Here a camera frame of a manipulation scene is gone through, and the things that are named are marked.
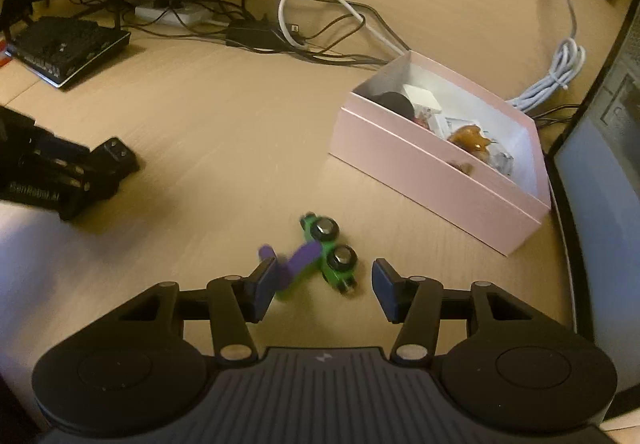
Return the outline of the pink open cardboard box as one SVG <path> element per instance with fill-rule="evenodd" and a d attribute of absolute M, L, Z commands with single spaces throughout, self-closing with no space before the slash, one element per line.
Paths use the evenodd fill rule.
<path fill-rule="evenodd" d="M 446 117 L 478 124 L 512 156 L 510 174 L 374 102 L 407 84 L 432 92 Z M 541 227 L 551 208 L 533 119 L 417 52 L 352 90 L 337 114 L 329 152 L 505 256 Z"/>

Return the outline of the orange toy figure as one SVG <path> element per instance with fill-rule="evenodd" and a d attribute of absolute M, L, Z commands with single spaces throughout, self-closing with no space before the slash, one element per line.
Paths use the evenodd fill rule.
<path fill-rule="evenodd" d="M 491 140 L 486 138 L 476 124 L 460 126 L 448 136 L 447 141 L 472 155 L 488 154 L 488 146 L 491 144 Z"/>

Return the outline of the white power adapter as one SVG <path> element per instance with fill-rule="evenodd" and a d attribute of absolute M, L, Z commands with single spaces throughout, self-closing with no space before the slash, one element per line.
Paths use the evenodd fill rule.
<path fill-rule="evenodd" d="M 428 116 L 442 112 L 442 106 L 430 90 L 412 84 L 404 84 L 402 92 L 412 104 L 416 116 Z"/>

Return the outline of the white power strip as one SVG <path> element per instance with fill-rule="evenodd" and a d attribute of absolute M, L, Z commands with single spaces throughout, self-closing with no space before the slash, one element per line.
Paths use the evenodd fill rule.
<path fill-rule="evenodd" d="M 134 16 L 149 24 L 192 27 L 205 22 L 209 18 L 209 11 L 198 5 L 183 6 L 175 11 L 170 8 L 153 8 L 152 6 L 138 5 L 134 9 Z"/>

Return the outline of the green purple toy car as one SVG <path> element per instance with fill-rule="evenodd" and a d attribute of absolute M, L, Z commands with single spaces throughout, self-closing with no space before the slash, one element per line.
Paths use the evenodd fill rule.
<path fill-rule="evenodd" d="M 307 212 L 299 218 L 299 224 L 304 242 L 292 256 L 281 256 L 270 245 L 258 249 L 259 260 L 276 260 L 277 292 L 290 289 L 297 279 L 311 271 L 319 271 L 324 281 L 340 294 L 354 292 L 358 256 L 352 246 L 341 242 L 337 222 L 329 216 Z"/>

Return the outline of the black keyboard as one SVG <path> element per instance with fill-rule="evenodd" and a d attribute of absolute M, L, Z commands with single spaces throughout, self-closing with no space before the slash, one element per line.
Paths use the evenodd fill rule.
<path fill-rule="evenodd" d="M 122 52 L 128 31 L 91 20 L 44 16 L 8 42 L 6 52 L 57 89 Z"/>

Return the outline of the glass-sided computer case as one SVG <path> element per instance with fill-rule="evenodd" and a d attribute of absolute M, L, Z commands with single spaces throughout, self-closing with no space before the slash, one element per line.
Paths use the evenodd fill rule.
<path fill-rule="evenodd" d="M 639 5 L 547 156 L 574 327 L 639 386 Z"/>

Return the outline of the black rectangular device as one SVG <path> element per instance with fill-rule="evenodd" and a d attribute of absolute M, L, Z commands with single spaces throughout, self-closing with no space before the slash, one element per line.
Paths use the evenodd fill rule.
<path fill-rule="evenodd" d="M 372 102 L 394 112 L 398 116 L 404 117 L 410 121 L 416 118 L 413 104 L 408 97 L 399 92 L 384 92 L 371 98 Z"/>

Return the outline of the black power brick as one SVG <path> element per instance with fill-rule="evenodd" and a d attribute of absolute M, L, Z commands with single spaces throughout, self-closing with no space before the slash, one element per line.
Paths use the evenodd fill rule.
<path fill-rule="evenodd" d="M 224 42 L 229 46 L 245 46 L 258 50 L 281 51 L 284 43 L 276 26 L 266 20 L 235 19 L 226 29 Z"/>

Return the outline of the white dotted cube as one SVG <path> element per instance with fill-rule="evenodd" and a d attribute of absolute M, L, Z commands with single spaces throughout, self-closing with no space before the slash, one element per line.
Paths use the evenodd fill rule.
<path fill-rule="evenodd" d="M 432 115 L 427 119 L 430 130 L 442 140 L 448 140 L 454 132 L 464 126 L 475 126 L 475 122 L 466 119 L 446 117 L 443 115 Z"/>

